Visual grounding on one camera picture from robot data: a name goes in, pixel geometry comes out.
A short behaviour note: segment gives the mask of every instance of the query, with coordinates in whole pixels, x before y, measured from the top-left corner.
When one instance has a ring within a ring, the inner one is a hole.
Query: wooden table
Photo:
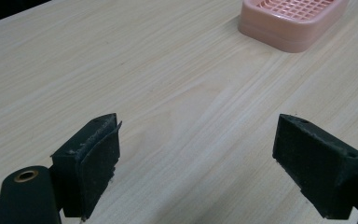
[[[116,112],[121,158],[87,223],[356,223],[322,219],[271,154],[280,113],[358,149],[358,0],[297,54],[240,34],[240,11],[54,0],[0,21],[0,185]]]

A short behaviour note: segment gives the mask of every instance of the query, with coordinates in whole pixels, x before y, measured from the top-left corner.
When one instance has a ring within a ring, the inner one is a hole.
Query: pink plastic tray
[[[312,45],[344,13],[349,0],[243,0],[239,30],[286,52]]]

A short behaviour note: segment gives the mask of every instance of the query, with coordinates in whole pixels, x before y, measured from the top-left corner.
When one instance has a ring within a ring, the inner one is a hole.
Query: wood grain
[[[298,54],[241,35],[240,11],[54,0],[1,20],[0,185],[116,112],[121,159],[88,223],[356,223],[322,219],[271,154],[280,113],[358,149],[358,1]]]

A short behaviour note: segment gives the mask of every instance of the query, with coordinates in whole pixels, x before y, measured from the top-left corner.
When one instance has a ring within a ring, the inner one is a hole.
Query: light wood surface
[[[322,219],[271,155],[280,113],[358,149],[358,0],[298,54],[240,34],[240,11],[53,0],[1,20],[0,185],[116,112],[122,154],[89,224],[356,223]]]

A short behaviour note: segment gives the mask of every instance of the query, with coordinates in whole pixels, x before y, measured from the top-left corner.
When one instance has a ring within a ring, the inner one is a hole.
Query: pink soap dish
[[[286,52],[310,47],[344,13],[349,0],[243,0],[239,30]]]

